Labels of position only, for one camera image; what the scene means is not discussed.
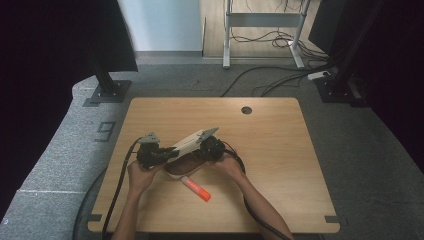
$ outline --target orange marker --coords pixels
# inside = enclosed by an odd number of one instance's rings
[[[201,197],[205,202],[209,201],[211,195],[205,191],[202,187],[197,185],[193,180],[189,177],[184,176],[181,178],[181,182],[184,183],[188,188],[190,188],[194,193],[196,193],[199,197]]]

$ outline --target person's right hand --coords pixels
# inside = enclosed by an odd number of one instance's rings
[[[232,178],[236,178],[243,174],[240,164],[228,153],[224,153],[218,161],[210,162],[222,172],[228,174]]]

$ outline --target white wall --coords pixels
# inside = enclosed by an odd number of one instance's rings
[[[199,0],[118,0],[134,51],[201,51]]]

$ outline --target table top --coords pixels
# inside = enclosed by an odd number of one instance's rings
[[[245,114],[244,107],[252,112]],[[294,98],[135,98],[125,117],[88,228],[100,232],[122,163],[131,144],[155,132],[169,147],[198,130],[216,136],[243,159],[253,185],[277,209],[293,233],[333,233],[340,228],[299,103]],[[212,166],[193,175],[208,202],[160,171],[139,204],[140,232],[258,232],[237,186]],[[125,176],[108,231],[113,232],[128,192]]]

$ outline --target metal frame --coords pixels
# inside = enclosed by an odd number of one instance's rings
[[[299,69],[305,68],[298,51],[298,42],[305,23],[310,0],[306,0],[301,13],[231,13],[231,1],[227,1],[225,12],[225,41],[223,67],[230,68],[230,28],[231,27],[286,27],[297,28],[293,41],[289,41],[290,51]]]

